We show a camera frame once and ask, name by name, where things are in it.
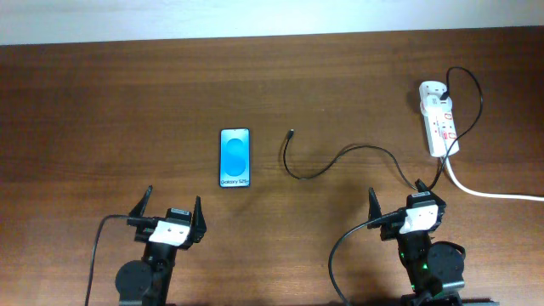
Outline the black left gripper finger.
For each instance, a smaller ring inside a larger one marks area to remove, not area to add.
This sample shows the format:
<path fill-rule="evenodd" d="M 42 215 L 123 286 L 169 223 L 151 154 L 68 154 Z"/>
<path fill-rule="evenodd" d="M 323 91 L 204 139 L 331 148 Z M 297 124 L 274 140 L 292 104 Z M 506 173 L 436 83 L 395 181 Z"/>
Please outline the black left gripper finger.
<path fill-rule="evenodd" d="M 148 204 L 148 201 L 150 199 L 150 195 L 152 193 L 153 186 L 149 185 L 147 190 L 145 191 L 143 197 L 139 200 L 139 202 L 134 206 L 134 208 L 129 212 L 128 216 L 131 218 L 141 218 L 144 216 L 146 206 Z"/>
<path fill-rule="evenodd" d="M 195 208 L 193 212 L 193 218 L 191 221 L 191 240 L 193 243 L 200 243 L 202 238 L 207 232 L 207 224 L 203 216 L 201 207 L 201 198 L 199 196 L 195 199 Z"/>

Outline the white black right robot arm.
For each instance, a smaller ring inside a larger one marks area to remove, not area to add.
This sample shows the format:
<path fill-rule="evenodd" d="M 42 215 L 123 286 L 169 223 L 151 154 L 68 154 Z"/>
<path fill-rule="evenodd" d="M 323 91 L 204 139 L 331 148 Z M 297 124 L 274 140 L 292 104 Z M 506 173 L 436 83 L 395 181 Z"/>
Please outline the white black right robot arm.
<path fill-rule="evenodd" d="M 367 227 L 379 228 L 382 241 L 397 241 L 412 289 L 400 298 L 403 305 L 461 305 L 458 292 L 465 286 L 466 251 L 453 242 L 432 241 L 430 235 L 441 225 L 446 203 L 420 180 L 416 189 L 404 207 L 387 214 L 382 213 L 374 189 L 369 189 Z"/>

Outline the blue Galaxy smartphone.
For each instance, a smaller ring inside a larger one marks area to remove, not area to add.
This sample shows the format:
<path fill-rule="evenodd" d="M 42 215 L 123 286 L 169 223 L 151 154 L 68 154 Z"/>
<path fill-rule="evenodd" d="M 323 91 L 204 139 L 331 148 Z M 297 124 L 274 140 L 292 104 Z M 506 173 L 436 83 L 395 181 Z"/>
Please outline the blue Galaxy smartphone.
<path fill-rule="evenodd" d="M 251 144 L 248 128 L 220 131 L 219 186 L 244 188 L 251 184 Z"/>

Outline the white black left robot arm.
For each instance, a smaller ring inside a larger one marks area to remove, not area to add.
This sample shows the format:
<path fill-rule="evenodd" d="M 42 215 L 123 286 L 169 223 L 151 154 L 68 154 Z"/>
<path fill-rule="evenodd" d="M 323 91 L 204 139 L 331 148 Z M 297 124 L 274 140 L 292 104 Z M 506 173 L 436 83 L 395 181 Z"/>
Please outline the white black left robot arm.
<path fill-rule="evenodd" d="M 146 217 L 152 190 L 149 186 L 128 214 L 127 225 L 136 228 L 134 240 L 145 247 L 141 259 L 125 263 L 116 274 L 121 306 L 165 305 L 177 252 L 201 242 L 207 232 L 199 196 L 193 211 L 169 208 L 163 217 Z"/>

